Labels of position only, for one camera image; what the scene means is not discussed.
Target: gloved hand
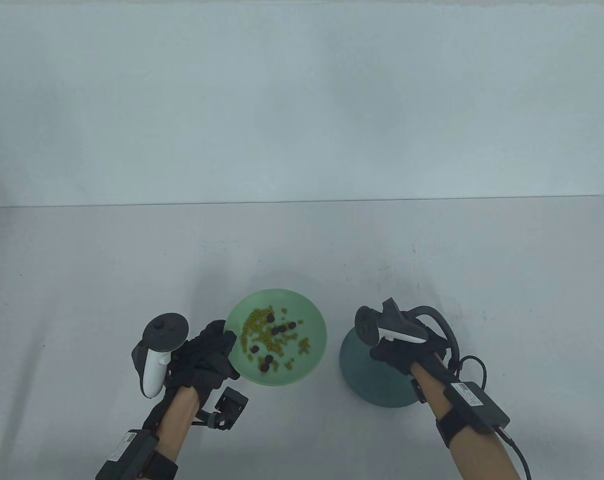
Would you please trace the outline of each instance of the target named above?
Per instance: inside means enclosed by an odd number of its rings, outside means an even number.
[[[224,324],[224,320],[209,323],[198,336],[172,352],[170,373],[164,382],[167,389],[193,387],[199,395],[200,407],[204,407],[211,392],[219,389],[222,382],[240,378],[229,363],[236,334],[224,331]]]
[[[369,355],[373,360],[385,362],[403,375],[409,375],[411,373],[411,366],[428,356],[437,354],[440,359],[443,359],[446,350],[451,346],[446,338],[439,336],[439,334],[435,333],[417,318],[410,318],[409,322],[427,331],[428,340],[426,342],[409,343],[397,339],[390,341],[382,338],[369,351]]]

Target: green bowl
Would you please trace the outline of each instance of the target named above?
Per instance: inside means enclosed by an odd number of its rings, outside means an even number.
[[[260,326],[263,339],[268,338],[274,342],[279,339],[281,343],[277,345],[282,349],[281,352],[274,350],[273,344],[269,350],[263,341],[256,340],[259,333],[245,334],[246,343],[243,345],[245,323],[256,309],[261,311],[257,314],[259,320],[256,328]],[[269,309],[275,317],[274,322],[265,320],[266,311]],[[290,322],[295,322],[295,328],[272,335],[274,326],[288,325]],[[224,329],[237,336],[233,350],[228,356],[231,365],[242,377],[262,386],[287,386],[303,379],[320,365],[327,349],[327,324],[318,307],[303,295],[281,288],[261,290],[248,295],[231,310]],[[293,339],[293,334],[297,334],[297,338]],[[304,339],[308,339],[308,353],[302,351],[299,345]],[[259,347],[257,353],[251,353],[254,346]],[[261,371],[259,357],[265,358],[266,355],[274,357],[278,364],[277,371],[275,362],[270,364],[267,372]]]

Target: light green bowl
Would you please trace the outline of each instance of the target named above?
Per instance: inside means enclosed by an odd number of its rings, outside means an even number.
[[[266,345],[263,343],[259,341],[252,342],[254,336],[251,334],[247,339],[248,352],[243,350],[241,336],[245,322],[252,311],[268,309],[269,306],[272,306],[275,311],[275,322],[268,325],[280,325],[283,322],[296,323],[295,329],[286,333],[296,333],[297,339],[289,340],[287,345],[283,345],[284,356],[282,357],[275,352],[268,352]],[[248,295],[229,313],[224,329],[237,335],[237,341],[228,356],[231,365],[242,377],[262,386],[286,386],[301,380],[309,375],[316,366],[320,365],[327,349],[327,324],[318,307],[303,295],[281,288],[261,290]],[[308,338],[308,354],[299,353],[300,346],[298,343],[304,338]],[[249,353],[253,345],[257,345],[260,350],[256,354],[252,354],[253,361],[250,361]],[[268,354],[273,355],[275,360],[279,362],[277,372],[273,365],[270,366],[268,372],[260,370],[258,357],[265,357]],[[292,368],[289,370],[284,364],[291,359],[295,359],[295,361],[291,362]]]

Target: black cable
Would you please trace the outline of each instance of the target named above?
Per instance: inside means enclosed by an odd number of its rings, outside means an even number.
[[[464,362],[468,361],[468,360],[474,360],[477,363],[479,363],[480,366],[482,367],[482,386],[480,388],[482,390],[484,390],[485,387],[487,386],[487,366],[485,365],[484,361],[482,361],[475,355],[466,355],[464,358],[460,359],[460,362],[457,366],[457,373],[455,375],[457,377],[460,377],[460,372],[462,372],[462,364],[464,364]]]
[[[529,470],[529,464],[527,463],[526,459],[524,458],[524,455],[522,454],[518,446],[513,441],[511,435],[509,435],[502,427],[499,427],[496,432],[498,435],[500,435],[501,439],[503,439],[503,441],[513,449],[515,455],[517,455],[517,457],[519,458],[519,461],[522,462],[522,467],[524,467],[524,474],[526,475],[526,480],[531,480],[531,471]]]

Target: black strap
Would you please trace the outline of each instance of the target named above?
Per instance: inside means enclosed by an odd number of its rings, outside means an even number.
[[[458,410],[453,409],[444,415],[441,420],[435,420],[435,425],[444,441],[444,445],[446,445],[446,448],[449,448],[453,437],[459,434],[464,427],[469,426],[469,423],[462,418]]]
[[[148,480],[174,480],[178,466],[167,457],[153,451],[140,475]]]

